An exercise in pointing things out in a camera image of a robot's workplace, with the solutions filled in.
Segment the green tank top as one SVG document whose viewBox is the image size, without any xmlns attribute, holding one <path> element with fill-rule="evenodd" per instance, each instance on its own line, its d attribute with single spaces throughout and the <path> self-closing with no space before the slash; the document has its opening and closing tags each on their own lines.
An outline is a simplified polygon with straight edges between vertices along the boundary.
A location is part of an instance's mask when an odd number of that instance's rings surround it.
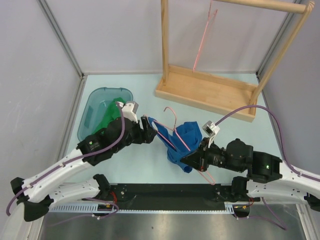
<svg viewBox="0 0 320 240">
<path fill-rule="evenodd" d="M 122 104 L 126 103 L 126 101 L 122 97 L 114 98 L 111 101 L 111 103 L 108 105 L 106 111 L 104 112 L 102 120 L 99 122 L 97 127 L 93 130 L 92 132 L 93 134 L 98 132 L 100 129 L 106 128 L 110 122 L 121 117 L 121 114 L 117 107 L 116 102 L 121 102 Z"/>
</svg>

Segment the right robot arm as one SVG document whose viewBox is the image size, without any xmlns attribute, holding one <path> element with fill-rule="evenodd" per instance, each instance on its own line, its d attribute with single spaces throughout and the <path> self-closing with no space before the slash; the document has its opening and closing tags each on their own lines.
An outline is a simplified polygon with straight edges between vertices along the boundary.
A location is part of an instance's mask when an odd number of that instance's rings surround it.
<svg viewBox="0 0 320 240">
<path fill-rule="evenodd" d="M 247 172 L 246 176 L 234 177 L 229 186 L 217 188 L 217 198 L 226 202 L 269 199 L 298 202 L 314 211 L 320 210 L 320 183 L 316 176 L 307 178 L 304 173 L 294 172 L 279 157 L 255 151 L 238 138 L 220 148 L 205 137 L 181 162 L 200 172 L 209 166 Z"/>
</svg>

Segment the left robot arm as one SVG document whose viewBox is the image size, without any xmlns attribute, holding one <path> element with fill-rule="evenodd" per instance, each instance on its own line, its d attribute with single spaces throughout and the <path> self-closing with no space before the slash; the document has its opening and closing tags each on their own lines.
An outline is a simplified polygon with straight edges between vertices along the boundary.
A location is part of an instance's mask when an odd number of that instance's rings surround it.
<svg viewBox="0 0 320 240">
<path fill-rule="evenodd" d="M 65 180 L 110 159 L 131 144 L 150 144 L 156 131 L 145 116 L 138 121 L 126 117 L 111 121 L 107 127 L 87 136 L 69 155 L 43 172 L 23 179 L 14 178 L 10 184 L 18 205 L 23 205 L 23 219 L 33 222 L 56 205 L 82 199 L 106 200 L 111 185 L 103 174 L 76 184 Z"/>
</svg>

